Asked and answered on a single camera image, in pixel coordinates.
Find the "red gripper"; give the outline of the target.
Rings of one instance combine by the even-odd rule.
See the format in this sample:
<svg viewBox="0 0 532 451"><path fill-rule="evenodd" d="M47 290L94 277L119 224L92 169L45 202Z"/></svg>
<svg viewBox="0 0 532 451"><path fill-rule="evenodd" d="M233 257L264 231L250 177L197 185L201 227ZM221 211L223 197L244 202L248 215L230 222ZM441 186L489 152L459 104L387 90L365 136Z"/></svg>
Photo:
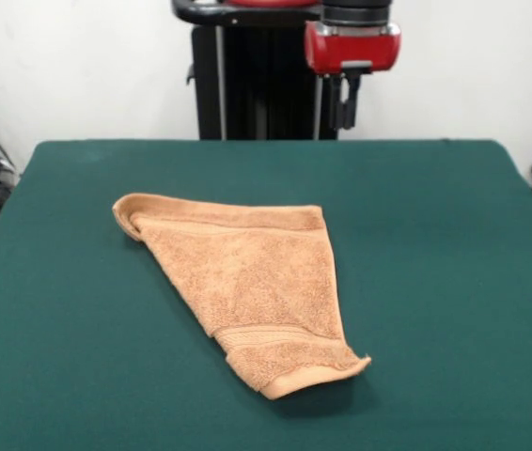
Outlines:
<svg viewBox="0 0 532 451"><path fill-rule="evenodd" d="M331 129L355 126L359 72L347 72L347 99L341 100L342 77L347 70L365 73L390 70L401 45L401 31L394 23L374 27L350 27L308 22L305 25L305 59L318 75L329 75L327 86L328 124Z"/></svg>

